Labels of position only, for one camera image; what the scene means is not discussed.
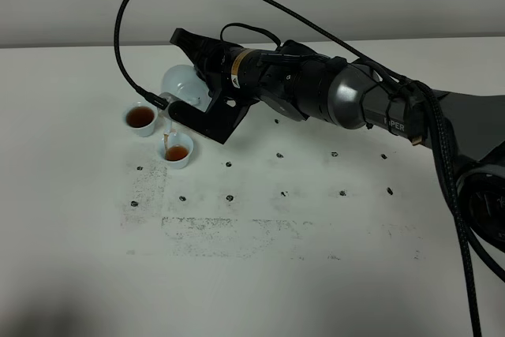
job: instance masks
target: white cup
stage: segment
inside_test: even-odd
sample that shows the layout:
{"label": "white cup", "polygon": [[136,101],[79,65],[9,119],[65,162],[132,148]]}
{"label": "white cup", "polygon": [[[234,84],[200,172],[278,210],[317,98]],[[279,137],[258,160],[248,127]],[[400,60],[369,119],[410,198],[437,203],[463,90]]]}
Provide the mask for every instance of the white cup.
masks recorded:
{"label": "white cup", "polygon": [[159,157],[165,161],[168,166],[172,167],[173,169],[181,169],[185,167],[188,162],[189,162],[189,157],[191,156],[191,153],[193,153],[194,149],[194,143],[193,140],[191,139],[190,136],[187,134],[181,133],[181,132],[172,132],[171,134],[168,135],[168,140],[167,140],[167,147],[170,149],[175,145],[180,145],[184,147],[187,151],[188,154],[186,157],[183,159],[179,159],[178,161],[167,161],[165,159],[165,137],[160,140],[158,143],[158,154]]}
{"label": "white cup", "polygon": [[[128,123],[126,122],[126,115],[131,110],[134,110],[135,108],[138,108],[138,107],[147,107],[147,108],[151,109],[155,113],[155,117],[152,119],[152,122],[150,122],[146,126],[142,126],[140,128],[133,128],[132,126],[128,125]],[[138,135],[140,137],[147,137],[147,136],[152,135],[152,133],[155,131],[155,124],[156,124],[157,118],[158,118],[158,108],[156,108],[155,106],[153,106],[152,104],[150,104],[148,102],[136,102],[136,103],[132,104],[131,106],[129,106],[128,108],[126,108],[125,112],[123,112],[123,122],[126,124],[126,126],[128,126],[128,128],[130,128],[136,135]]]}

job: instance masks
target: white table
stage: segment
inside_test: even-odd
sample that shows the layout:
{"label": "white table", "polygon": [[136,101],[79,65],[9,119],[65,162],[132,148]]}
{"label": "white table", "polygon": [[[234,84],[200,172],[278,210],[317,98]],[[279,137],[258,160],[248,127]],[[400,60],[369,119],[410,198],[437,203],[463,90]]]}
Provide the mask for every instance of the white table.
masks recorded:
{"label": "white table", "polygon": [[[505,93],[504,38],[354,46],[433,88]],[[176,47],[123,51],[153,92],[189,62]],[[142,139],[122,124],[139,98],[111,47],[3,50],[0,73],[2,314],[33,291],[78,292],[103,335],[471,335],[428,149],[258,104],[223,146],[191,133],[194,160],[169,170],[161,126]],[[484,336],[503,335],[505,285],[474,267]]]}

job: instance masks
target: brown liquid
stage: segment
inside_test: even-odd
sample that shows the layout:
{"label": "brown liquid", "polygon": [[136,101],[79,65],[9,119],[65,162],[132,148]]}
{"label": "brown liquid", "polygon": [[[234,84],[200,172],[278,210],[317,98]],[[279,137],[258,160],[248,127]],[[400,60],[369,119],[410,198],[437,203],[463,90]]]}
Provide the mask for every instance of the brown liquid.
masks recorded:
{"label": "brown liquid", "polygon": [[151,124],[155,113],[149,107],[135,107],[126,115],[126,123],[132,128],[142,128]]}
{"label": "brown liquid", "polygon": [[165,159],[167,161],[178,161],[188,155],[188,150],[181,145],[175,145],[165,152]]}

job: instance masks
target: table surface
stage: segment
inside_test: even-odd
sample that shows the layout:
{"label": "table surface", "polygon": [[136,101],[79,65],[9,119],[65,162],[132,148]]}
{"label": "table surface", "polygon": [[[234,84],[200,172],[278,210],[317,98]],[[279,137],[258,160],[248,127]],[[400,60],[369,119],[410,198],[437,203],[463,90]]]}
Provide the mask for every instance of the table surface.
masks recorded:
{"label": "table surface", "polygon": [[[505,38],[353,45],[433,88],[505,93]],[[153,92],[189,63],[176,47],[123,52]],[[257,104],[225,145],[189,132],[194,157],[171,170],[155,153],[162,125],[139,138],[122,124],[139,98],[112,47],[0,50],[0,73],[2,315],[37,294],[123,337],[471,335],[428,149]],[[503,335],[505,285],[474,267],[484,336]]]}

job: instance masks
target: tea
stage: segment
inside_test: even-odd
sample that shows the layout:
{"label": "tea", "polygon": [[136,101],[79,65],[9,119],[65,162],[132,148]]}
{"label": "tea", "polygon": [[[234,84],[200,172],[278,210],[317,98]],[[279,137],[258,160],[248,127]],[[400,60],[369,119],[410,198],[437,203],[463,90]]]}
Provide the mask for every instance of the tea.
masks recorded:
{"label": "tea", "polygon": [[126,123],[132,128],[142,128],[151,124],[155,113],[149,107],[135,107],[126,115]]}
{"label": "tea", "polygon": [[182,145],[175,145],[165,152],[167,161],[179,161],[188,155],[188,149]]}

